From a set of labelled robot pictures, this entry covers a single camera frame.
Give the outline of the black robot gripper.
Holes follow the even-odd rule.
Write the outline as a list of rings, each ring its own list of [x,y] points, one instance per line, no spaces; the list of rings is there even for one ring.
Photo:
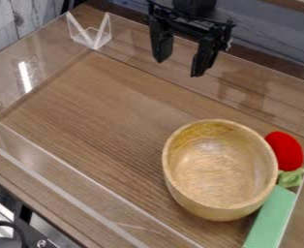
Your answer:
[[[233,19],[217,8],[217,0],[148,0],[152,56],[157,63],[164,62],[173,52],[172,30],[192,37],[205,36],[198,41],[193,58],[190,77],[201,77],[213,66],[218,50],[230,47],[232,32],[237,26]]]

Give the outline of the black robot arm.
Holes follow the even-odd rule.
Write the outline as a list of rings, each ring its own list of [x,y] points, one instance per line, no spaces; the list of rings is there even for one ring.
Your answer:
[[[232,44],[237,26],[229,17],[218,17],[217,0],[172,0],[172,6],[148,0],[152,56],[157,63],[173,53],[174,34],[197,39],[190,77],[201,77],[212,68],[218,52]]]

